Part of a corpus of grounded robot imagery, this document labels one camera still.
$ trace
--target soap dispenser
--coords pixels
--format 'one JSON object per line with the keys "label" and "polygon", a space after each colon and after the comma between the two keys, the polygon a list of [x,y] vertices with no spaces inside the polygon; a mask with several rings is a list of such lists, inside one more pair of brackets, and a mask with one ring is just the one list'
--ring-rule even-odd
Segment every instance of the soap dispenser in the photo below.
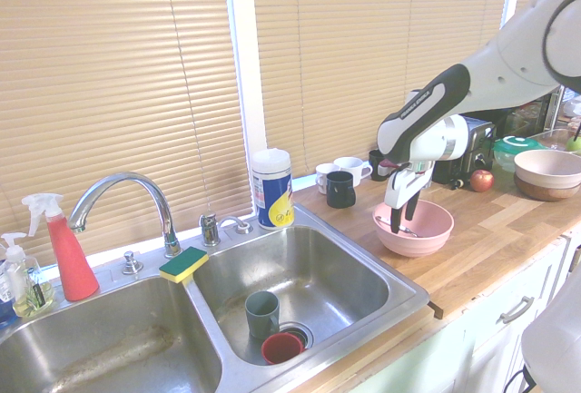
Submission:
{"label": "soap dispenser", "polygon": [[32,318],[48,309],[53,303],[54,290],[44,277],[34,257],[15,244],[15,239],[26,237],[23,232],[1,236],[6,243],[6,273],[14,299],[14,311],[21,318]]}
{"label": "soap dispenser", "polygon": [[0,329],[7,327],[17,319],[12,308],[12,292],[5,268],[6,249],[0,244]]}

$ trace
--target red apple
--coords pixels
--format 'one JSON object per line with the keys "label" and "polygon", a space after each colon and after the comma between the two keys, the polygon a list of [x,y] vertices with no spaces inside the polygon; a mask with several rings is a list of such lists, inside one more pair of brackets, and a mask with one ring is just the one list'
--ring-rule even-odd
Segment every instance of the red apple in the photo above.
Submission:
{"label": "red apple", "polygon": [[470,176],[470,186],[476,192],[485,192],[494,184],[494,175],[484,169],[478,169]]}

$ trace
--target window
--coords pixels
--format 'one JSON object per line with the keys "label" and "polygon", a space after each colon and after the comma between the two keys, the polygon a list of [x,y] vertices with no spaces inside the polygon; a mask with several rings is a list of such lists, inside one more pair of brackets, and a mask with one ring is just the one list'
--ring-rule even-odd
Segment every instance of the window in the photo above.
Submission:
{"label": "window", "polygon": [[[251,211],[226,0],[1,0],[0,229],[27,231],[25,195],[83,192],[135,171],[177,230]],[[153,200],[124,182],[97,201],[85,253],[159,237]],[[54,262],[47,231],[23,241]]]}
{"label": "window", "polygon": [[266,135],[293,175],[367,158],[406,95],[474,53],[505,0],[255,0]]}

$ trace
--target apple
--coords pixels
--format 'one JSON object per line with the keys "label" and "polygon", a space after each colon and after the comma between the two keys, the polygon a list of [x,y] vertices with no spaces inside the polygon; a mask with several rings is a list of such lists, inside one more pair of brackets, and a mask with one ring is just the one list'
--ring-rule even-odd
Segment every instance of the apple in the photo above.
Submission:
{"label": "apple", "polygon": [[575,136],[569,137],[569,140],[566,141],[565,149],[569,152],[581,151],[581,137],[577,137],[577,140],[575,140]]}
{"label": "apple", "polygon": [[485,192],[494,184],[494,175],[484,169],[478,169],[470,176],[470,186],[476,192]]}

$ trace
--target black toaster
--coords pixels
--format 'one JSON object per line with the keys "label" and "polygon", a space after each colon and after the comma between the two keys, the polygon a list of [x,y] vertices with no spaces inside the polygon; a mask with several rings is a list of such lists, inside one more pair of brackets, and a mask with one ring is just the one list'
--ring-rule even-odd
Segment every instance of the black toaster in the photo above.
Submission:
{"label": "black toaster", "polygon": [[436,162],[432,180],[460,187],[470,179],[476,169],[492,169],[494,124],[463,116],[468,124],[468,146],[456,160]]}

